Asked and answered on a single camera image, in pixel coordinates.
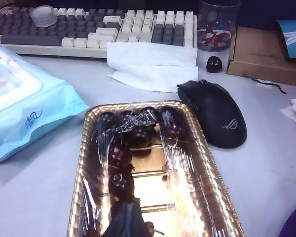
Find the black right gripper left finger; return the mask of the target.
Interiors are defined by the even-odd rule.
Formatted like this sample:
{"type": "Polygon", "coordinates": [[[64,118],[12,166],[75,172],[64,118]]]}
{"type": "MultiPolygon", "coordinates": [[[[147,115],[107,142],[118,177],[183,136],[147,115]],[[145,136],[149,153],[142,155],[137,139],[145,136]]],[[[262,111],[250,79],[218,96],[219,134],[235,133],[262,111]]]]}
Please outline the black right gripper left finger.
{"type": "Polygon", "coordinates": [[[105,232],[103,237],[129,237],[130,228],[127,223],[129,213],[127,201],[118,201],[111,208],[111,222],[105,232]]]}

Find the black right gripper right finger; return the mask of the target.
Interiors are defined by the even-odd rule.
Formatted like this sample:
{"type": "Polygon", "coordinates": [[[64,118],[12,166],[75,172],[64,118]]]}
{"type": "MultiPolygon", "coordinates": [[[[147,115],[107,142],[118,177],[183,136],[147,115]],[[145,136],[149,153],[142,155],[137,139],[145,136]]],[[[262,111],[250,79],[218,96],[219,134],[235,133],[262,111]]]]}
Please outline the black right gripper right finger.
{"type": "Polygon", "coordinates": [[[141,207],[137,198],[131,199],[128,204],[129,220],[128,231],[130,237],[150,237],[151,232],[147,224],[144,222],[141,213],[141,207]]]}

